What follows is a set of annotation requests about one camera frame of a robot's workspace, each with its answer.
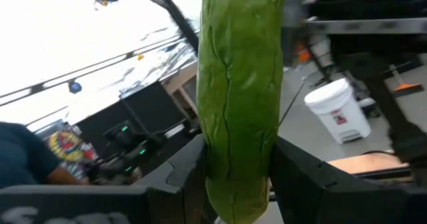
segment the dark blue shirt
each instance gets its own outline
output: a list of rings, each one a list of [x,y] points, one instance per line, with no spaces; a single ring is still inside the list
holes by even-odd
[[[0,122],[0,188],[42,184],[59,164],[48,146],[25,126]]]

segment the person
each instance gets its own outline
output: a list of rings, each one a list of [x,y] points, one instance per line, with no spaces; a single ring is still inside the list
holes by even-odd
[[[0,188],[37,184],[83,183],[25,126],[0,122]]]

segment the person's arm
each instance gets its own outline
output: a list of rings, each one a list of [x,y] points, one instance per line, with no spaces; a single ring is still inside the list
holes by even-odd
[[[47,182],[54,185],[83,184],[60,166],[61,161],[38,136],[23,125],[20,125],[17,129],[17,134],[22,138],[29,150],[28,166],[36,180],[40,183]]]

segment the bucket label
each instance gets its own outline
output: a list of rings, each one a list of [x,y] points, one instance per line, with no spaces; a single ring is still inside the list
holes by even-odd
[[[337,125],[347,123],[347,118],[340,110],[335,110],[331,112],[332,117],[334,118]]]

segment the cucumber skin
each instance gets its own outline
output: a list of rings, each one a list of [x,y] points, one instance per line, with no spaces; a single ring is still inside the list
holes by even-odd
[[[278,132],[283,0],[203,0],[197,108],[207,143],[209,200],[228,224],[268,205]]]

